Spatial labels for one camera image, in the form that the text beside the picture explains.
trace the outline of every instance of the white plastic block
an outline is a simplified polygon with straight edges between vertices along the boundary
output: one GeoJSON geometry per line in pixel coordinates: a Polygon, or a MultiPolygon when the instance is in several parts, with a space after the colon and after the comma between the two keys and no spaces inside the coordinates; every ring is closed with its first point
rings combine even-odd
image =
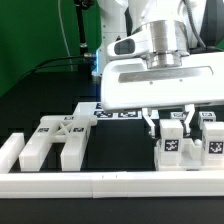
{"type": "Polygon", "coordinates": [[[43,121],[19,155],[22,172],[39,171],[52,143],[50,137],[58,130],[58,123],[43,121]]]}
{"type": "Polygon", "coordinates": [[[18,173],[0,176],[0,198],[92,198],[89,173],[18,173]]]}
{"type": "Polygon", "coordinates": [[[24,135],[13,133],[0,149],[0,173],[8,173],[25,146],[24,135]]]}
{"type": "Polygon", "coordinates": [[[93,197],[127,197],[127,173],[99,173],[93,176],[93,197]]]}
{"type": "Polygon", "coordinates": [[[183,138],[183,126],[180,120],[161,119],[160,132],[164,139],[179,139],[183,138]]]}
{"type": "Polygon", "coordinates": [[[170,119],[177,119],[180,120],[181,123],[183,123],[186,119],[186,114],[184,114],[183,112],[171,112],[170,119]]]}
{"type": "Polygon", "coordinates": [[[224,136],[224,122],[205,122],[203,125],[203,136],[206,139],[224,136]]]}
{"type": "Polygon", "coordinates": [[[61,153],[62,171],[80,171],[89,135],[90,125],[88,120],[74,122],[61,153]]]}
{"type": "Polygon", "coordinates": [[[181,139],[161,139],[158,142],[158,160],[163,165],[178,165],[181,162],[181,139]]]}
{"type": "Polygon", "coordinates": [[[204,122],[215,122],[216,116],[215,113],[212,111],[200,111],[198,116],[198,125],[200,130],[203,129],[204,122]]]}
{"type": "Polygon", "coordinates": [[[191,159],[193,160],[201,160],[201,151],[202,151],[202,141],[197,139],[193,142],[192,139],[189,139],[189,141],[191,142],[189,144],[189,154],[191,159]]]}

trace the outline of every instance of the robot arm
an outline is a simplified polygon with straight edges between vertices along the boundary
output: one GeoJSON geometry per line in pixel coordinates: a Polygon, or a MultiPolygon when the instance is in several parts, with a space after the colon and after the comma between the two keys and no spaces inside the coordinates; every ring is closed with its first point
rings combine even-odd
{"type": "MultiPolygon", "coordinates": [[[[206,0],[191,5],[195,15],[205,9],[206,0]]],[[[129,11],[133,34],[108,47],[113,61],[103,72],[104,110],[223,104],[224,53],[190,55],[189,45],[194,47],[195,40],[192,31],[187,35],[190,25],[183,1],[129,0],[129,11]]],[[[197,31],[204,10],[200,15],[197,31]]]]}

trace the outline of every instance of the black cable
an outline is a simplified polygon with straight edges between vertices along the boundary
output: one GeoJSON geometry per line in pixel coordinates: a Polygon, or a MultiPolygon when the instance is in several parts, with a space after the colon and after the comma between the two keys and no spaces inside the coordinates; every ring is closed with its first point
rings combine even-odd
{"type": "Polygon", "coordinates": [[[203,42],[201,37],[198,35],[197,30],[195,28],[194,19],[193,19],[193,15],[192,15],[192,9],[191,9],[191,3],[190,3],[189,0],[183,0],[183,1],[184,1],[185,5],[186,5],[186,8],[187,8],[188,19],[189,19],[189,22],[190,22],[193,34],[196,37],[200,47],[201,48],[206,48],[205,43],[203,42]]]}
{"type": "Polygon", "coordinates": [[[224,52],[224,50],[213,46],[207,46],[206,48],[198,47],[190,49],[191,54],[214,53],[214,52],[224,52]]]}
{"type": "Polygon", "coordinates": [[[65,66],[71,66],[71,65],[80,65],[83,63],[70,63],[70,64],[64,64],[64,65],[50,65],[50,66],[40,66],[40,67],[35,67],[34,69],[29,70],[28,72],[24,73],[23,75],[20,76],[20,78],[17,80],[17,82],[21,81],[24,79],[27,75],[34,74],[36,71],[41,70],[41,69],[46,69],[46,68],[57,68],[57,67],[65,67],[65,66]]]}
{"type": "Polygon", "coordinates": [[[66,56],[66,57],[59,57],[59,58],[48,59],[48,60],[43,61],[40,64],[38,64],[36,67],[40,67],[40,66],[43,66],[43,65],[49,64],[51,62],[55,62],[55,61],[63,61],[63,60],[78,59],[78,58],[84,58],[84,56],[83,55],[79,55],[79,56],[66,56]]]}

